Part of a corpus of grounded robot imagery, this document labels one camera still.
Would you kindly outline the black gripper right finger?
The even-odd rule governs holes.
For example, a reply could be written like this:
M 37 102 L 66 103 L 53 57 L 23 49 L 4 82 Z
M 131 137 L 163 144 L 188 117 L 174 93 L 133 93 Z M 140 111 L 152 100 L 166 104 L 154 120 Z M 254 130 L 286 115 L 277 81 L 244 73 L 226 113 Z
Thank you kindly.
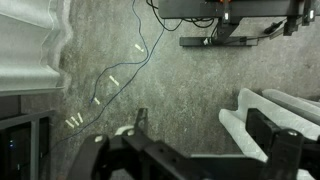
M 267 155 L 261 180 L 298 180 L 300 169 L 320 180 L 319 139 L 282 128 L 256 108 L 247 111 L 245 130 Z

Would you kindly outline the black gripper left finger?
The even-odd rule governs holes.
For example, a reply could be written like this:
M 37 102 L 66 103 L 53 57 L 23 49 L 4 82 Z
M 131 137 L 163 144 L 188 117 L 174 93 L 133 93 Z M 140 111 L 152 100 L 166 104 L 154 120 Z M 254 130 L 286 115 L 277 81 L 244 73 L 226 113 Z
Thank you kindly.
M 67 180 L 110 180 L 125 170 L 134 180 L 213 180 L 195 161 L 145 133 L 148 109 L 140 108 L 133 127 L 109 138 L 88 136 L 80 146 Z

